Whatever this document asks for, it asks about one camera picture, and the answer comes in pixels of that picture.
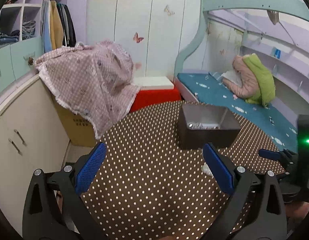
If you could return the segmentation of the person's right hand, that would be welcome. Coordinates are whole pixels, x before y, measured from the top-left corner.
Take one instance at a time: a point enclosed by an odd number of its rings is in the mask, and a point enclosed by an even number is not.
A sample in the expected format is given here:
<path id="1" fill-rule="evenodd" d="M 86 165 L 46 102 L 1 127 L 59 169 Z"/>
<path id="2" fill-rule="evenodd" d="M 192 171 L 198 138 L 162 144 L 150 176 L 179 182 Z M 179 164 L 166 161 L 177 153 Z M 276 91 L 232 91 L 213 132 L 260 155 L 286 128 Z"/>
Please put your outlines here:
<path id="1" fill-rule="evenodd" d="M 285 205 L 287 234 L 290 235 L 309 212 L 308 202 L 292 202 Z"/>

